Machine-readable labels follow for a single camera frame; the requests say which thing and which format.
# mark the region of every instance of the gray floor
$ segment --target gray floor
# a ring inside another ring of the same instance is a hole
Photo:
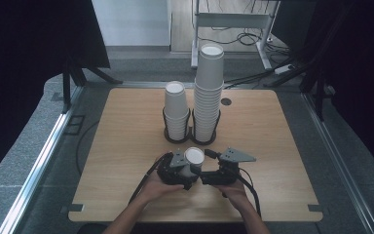
[[[108,53],[111,69],[104,71],[126,81],[125,85],[128,86],[133,85],[134,81],[153,81],[160,85],[170,80],[187,83],[194,80],[195,71],[190,68],[188,54],[171,54],[162,49],[145,48],[135,51],[113,48]],[[262,70],[263,66],[257,55],[226,55],[225,80],[256,74]],[[84,167],[91,148],[96,122],[101,116],[109,90],[114,88],[87,70],[85,74],[89,82],[73,113],[85,116],[82,130],[76,136],[62,136],[19,223],[17,233],[76,233],[83,224],[70,221],[67,218],[67,208],[73,199],[80,178],[79,172]],[[263,89],[262,84],[276,79],[278,77],[273,75],[242,88]],[[324,217],[317,223],[268,222],[267,225],[272,233],[367,233],[299,93],[301,79],[292,79],[274,90],[280,99]],[[61,77],[57,76],[47,82],[39,106],[0,165],[0,226],[61,109],[62,85]],[[373,157],[333,108],[330,99],[325,101],[323,113],[326,127],[374,214]],[[75,131],[73,126],[66,129],[67,133]]]

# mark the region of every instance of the wooden table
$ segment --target wooden table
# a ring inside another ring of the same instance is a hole
[[[319,221],[321,212],[294,139],[273,91],[223,90],[231,105],[221,105],[217,139],[208,146],[191,140],[172,144],[164,137],[164,89],[114,89],[96,131],[73,204],[73,221],[111,221],[127,205],[140,180],[156,157],[191,146],[223,152],[228,146],[257,158],[241,163],[254,182],[266,221]],[[193,108],[193,90],[186,90]],[[217,169],[206,157],[203,171]],[[140,221],[235,222],[240,214],[212,186],[201,181],[189,191],[179,191],[150,204]]]

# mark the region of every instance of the hand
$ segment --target hand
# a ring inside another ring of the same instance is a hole
[[[248,201],[247,195],[245,194],[243,183],[238,179],[229,185],[213,185],[213,187],[224,193],[233,207],[237,210],[242,209],[244,206],[252,206],[250,201]]]
[[[165,196],[166,194],[181,190],[183,188],[184,185],[182,184],[168,185],[163,183],[155,170],[150,176],[148,176],[138,196],[142,196],[147,199],[148,202],[152,202],[160,197]]]

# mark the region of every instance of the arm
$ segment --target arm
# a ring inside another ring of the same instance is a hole
[[[138,196],[115,218],[104,234],[130,233],[144,208],[154,200],[183,188],[183,185],[164,184],[154,171],[146,180]]]
[[[245,195],[244,186],[240,181],[236,180],[236,182],[230,185],[214,185],[214,187],[224,193],[227,198],[229,198],[233,207],[239,211],[248,234],[270,233],[269,229]]]

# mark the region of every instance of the gray carpet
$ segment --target gray carpet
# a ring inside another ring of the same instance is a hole
[[[190,60],[187,58],[111,59],[111,69],[103,70],[124,81],[193,82],[196,73],[191,70]],[[226,80],[252,75],[261,70],[260,60],[231,58],[225,61]],[[67,218],[67,207],[72,202],[80,171],[91,148],[96,123],[101,116],[108,92],[113,88],[88,70],[85,70],[85,74],[89,83],[73,113],[75,116],[85,116],[82,129],[75,136],[75,127],[66,129],[70,135],[62,136],[61,144],[56,148],[53,160],[40,181],[17,233],[76,233],[83,224],[74,223]],[[276,79],[278,77],[270,76],[245,88],[263,89],[262,84]],[[19,141],[0,166],[0,224],[60,113],[60,81],[57,76],[47,83],[40,105]],[[275,91],[317,194],[324,218],[318,223],[268,222],[267,225],[272,233],[366,233],[298,92],[299,83],[300,78],[293,79]],[[374,159],[328,100],[324,103],[323,113],[326,126],[374,212]],[[208,233],[223,231],[217,230],[216,226],[210,227],[213,229],[208,230]],[[149,228],[161,230],[157,226]]]

